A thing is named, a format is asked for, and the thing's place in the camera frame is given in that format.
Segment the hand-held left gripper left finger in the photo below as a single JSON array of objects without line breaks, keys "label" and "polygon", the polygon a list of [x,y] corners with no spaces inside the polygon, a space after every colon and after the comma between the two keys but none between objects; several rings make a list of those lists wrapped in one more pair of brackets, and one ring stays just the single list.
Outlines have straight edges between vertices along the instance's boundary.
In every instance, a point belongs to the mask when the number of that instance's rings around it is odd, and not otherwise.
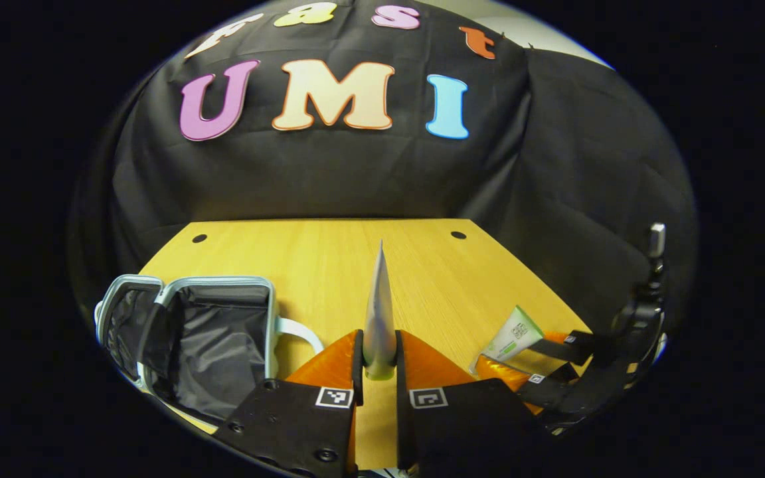
[{"label": "hand-held left gripper left finger", "polygon": [[337,339],[285,379],[266,379],[216,429],[223,447],[289,478],[357,478],[363,333]]}]

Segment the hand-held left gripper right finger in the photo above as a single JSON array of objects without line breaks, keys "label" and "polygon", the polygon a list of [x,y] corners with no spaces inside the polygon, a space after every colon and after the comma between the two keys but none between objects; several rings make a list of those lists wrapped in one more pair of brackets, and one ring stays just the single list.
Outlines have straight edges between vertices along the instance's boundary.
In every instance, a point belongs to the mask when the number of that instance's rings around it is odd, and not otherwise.
[{"label": "hand-held left gripper right finger", "polygon": [[528,473],[543,465],[543,432],[504,381],[474,378],[406,331],[396,339],[398,468]]}]

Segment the silver cream tube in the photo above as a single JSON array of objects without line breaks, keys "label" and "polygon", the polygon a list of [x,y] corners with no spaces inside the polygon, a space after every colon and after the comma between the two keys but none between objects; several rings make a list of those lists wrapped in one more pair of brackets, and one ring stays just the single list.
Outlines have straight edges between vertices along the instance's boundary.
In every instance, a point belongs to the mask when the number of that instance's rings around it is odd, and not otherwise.
[{"label": "silver cream tube", "polygon": [[379,243],[363,335],[363,366],[365,378],[382,381],[392,378],[396,367],[396,329],[394,304],[383,243]]}]

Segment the white green cream tube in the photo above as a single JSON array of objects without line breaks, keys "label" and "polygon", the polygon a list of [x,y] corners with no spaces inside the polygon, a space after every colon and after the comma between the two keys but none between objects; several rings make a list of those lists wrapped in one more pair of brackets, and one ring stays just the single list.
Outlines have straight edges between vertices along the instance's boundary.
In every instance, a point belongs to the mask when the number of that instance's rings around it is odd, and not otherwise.
[{"label": "white green cream tube", "polygon": [[498,332],[471,360],[467,371],[476,374],[479,357],[486,356],[495,361],[505,361],[531,348],[544,336],[543,329],[535,320],[520,305],[516,305]]}]

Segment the pale blue suitcase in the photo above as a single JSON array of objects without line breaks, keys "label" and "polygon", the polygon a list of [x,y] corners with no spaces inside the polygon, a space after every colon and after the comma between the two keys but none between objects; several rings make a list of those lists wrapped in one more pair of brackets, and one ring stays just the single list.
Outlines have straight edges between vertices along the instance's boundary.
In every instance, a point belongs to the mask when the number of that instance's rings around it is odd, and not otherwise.
[{"label": "pale blue suitcase", "polygon": [[95,337],[138,391],[198,426],[219,426],[255,387],[277,376],[276,346],[291,334],[323,350],[306,325],[280,315],[264,276],[125,274],[94,307]]}]

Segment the black backdrop cloth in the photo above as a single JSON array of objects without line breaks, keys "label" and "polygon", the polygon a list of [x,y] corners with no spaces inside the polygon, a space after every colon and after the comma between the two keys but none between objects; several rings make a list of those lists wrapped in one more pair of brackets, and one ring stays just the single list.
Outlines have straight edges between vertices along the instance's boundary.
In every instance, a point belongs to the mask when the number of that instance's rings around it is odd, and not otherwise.
[{"label": "black backdrop cloth", "polygon": [[645,233],[663,223],[676,333],[699,255],[678,145],[604,61],[507,35],[416,0],[275,0],[172,52],[78,169],[76,323],[191,222],[464,218],[597,333],[646,277]]}]

